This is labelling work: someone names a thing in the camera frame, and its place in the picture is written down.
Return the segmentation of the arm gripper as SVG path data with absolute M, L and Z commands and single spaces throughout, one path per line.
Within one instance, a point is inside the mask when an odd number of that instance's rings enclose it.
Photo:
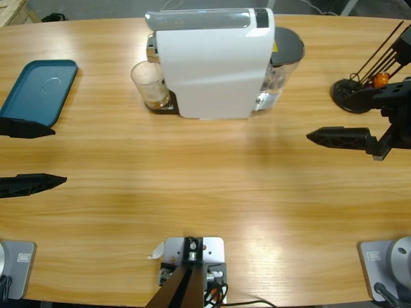
M 391 149 L 410 149 L 410 77 L 388 83 L 379 88 L 358 90 L 343 99 L 344 110 L 381 109 L 390 126 L 377 139 L 368 128 L 326 126 L 310 132 L 306 137 L 315 144 L 346 150 L 362 150 L 372 154 L 374 160 L 384 160 Z

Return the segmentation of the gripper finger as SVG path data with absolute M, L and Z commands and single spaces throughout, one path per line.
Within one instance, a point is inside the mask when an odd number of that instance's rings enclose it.
M 1 198 L 30 196 L 57 187 L 66 181 L 67 177 L 45 173 L 1 177 Z
M 1 117 L 1 135 L 11 138 L 34 139 L 54 135 L 55 131 L 38 122 Z

